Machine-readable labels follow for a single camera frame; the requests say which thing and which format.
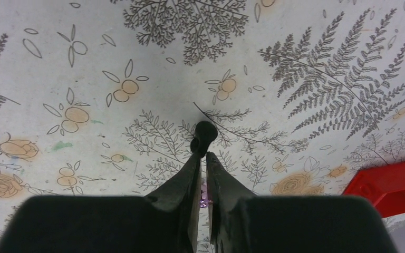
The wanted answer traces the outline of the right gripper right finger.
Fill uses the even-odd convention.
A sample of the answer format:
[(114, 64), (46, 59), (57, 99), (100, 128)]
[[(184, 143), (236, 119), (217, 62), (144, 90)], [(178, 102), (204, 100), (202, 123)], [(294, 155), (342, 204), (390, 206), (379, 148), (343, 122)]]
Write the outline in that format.
[(360, 197), (258, 196), (206, 155), (210, 242), (216, 252), (396, 252)]

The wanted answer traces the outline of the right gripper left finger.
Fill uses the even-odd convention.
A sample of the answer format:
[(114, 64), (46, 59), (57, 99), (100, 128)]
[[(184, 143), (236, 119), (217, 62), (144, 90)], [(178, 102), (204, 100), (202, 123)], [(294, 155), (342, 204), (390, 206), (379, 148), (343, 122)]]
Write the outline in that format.
[(195, 252), (201, 157), (146, 196), (38, 196), (16, 211), (0, 252)]

